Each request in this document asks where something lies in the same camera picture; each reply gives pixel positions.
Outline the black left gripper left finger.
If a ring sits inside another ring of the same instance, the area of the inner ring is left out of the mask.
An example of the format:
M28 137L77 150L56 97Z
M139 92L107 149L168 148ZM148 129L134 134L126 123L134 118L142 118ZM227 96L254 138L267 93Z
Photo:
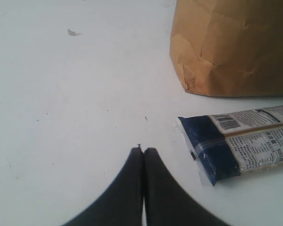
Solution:
M65 225L141 226L143 163L141 148L132 148L124 166L103 194Z

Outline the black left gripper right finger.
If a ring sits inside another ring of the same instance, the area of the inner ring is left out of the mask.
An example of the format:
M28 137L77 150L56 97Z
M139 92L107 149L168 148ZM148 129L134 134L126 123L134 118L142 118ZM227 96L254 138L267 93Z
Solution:
M143 180L148 226L228 225L183 190L155 148L144 151Z

